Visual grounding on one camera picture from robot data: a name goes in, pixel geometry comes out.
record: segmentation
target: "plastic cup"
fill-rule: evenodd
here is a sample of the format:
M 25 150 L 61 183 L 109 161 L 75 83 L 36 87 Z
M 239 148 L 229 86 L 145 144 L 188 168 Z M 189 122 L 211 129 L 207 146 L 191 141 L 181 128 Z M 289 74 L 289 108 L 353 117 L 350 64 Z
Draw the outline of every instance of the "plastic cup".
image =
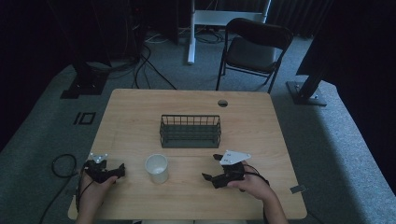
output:
M 153 154 L 146 159 L 146 170 L 155 184 L 161 184 L 168 179 L 168 159 L 161 154 Z

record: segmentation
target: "black chair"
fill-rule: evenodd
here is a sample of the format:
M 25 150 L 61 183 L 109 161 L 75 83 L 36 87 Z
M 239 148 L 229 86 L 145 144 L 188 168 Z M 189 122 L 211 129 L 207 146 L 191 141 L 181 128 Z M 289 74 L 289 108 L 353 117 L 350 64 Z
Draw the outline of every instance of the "black chair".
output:
M 229 45 L 229 34 L 237 36 Z M 221 56 L 218 83 L 225 76 L 226 69 L 265 77 L 263 85 L 272 77 L 268 93 L 273 88 L 277 71 L 285 55 L 293 33 L 281 26 L 236 18 L 228 22 L 225 30 L 224 49 Z

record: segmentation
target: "wooden table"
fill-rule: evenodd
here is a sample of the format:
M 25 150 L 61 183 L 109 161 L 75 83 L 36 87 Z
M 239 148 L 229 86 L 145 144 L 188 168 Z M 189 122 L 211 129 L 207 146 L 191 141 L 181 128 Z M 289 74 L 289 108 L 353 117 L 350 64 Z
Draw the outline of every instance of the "wooden table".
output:
M 218 105 L 226 100 L 228 106 Z M 219 148 L 162 148 L 162 114 L 219 115 Z M 102 219 L 262 219 L 262 203 L 238 189 L 214 189 L 201 173 L 222 174 L 213 154 L 226 149 L 251 154 L 247 160 L 270 181 L 287 218 L 306 216 L 271 97 L 264 92 L 114 90 L 92 146 L 108 154 L 107 168 L 125 163 L 126 176 L 108 193 Z M 169 179 L 153 184 L 145 160 L 161 153 Z M 70 218 L 77 217 L 75 201 Z

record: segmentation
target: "tripod base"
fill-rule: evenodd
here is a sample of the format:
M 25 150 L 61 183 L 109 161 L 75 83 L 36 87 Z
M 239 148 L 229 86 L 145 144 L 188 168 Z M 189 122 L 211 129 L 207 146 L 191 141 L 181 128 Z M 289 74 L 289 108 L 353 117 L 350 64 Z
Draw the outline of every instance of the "tripod base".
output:
M 61 99 L 77 99 L 80 95 L 100 95 L 106 85 L 108 73 L 95 74 L 90 84 L 81 84 L 78 76 L 74 79 L 69 90 L 64 91 Z
M 324 101 L 320 90 L 317 89 L 314 94 L 312 94 L 311 97 L 308 99 L 301 98 L 299 95 L 300 88 L 303 86 L 303 82 L 294 82 L 294 81 L 288 81 L 286 82 L 286 85 L 288 86 L 289 92 L 291 94 L 291 97 L 293 99 L 293 102 L 296 105 L 320 105 L 320 106 L 326 106 L 327 103 Z

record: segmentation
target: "black wire basket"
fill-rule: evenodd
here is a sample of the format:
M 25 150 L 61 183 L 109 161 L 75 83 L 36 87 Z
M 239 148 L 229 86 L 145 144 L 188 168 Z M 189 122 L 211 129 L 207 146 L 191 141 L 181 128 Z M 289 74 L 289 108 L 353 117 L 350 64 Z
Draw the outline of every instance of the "black wire basket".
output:
M 219 147 L 221 127 L 218 115 L 162 115 L 163 147 Z

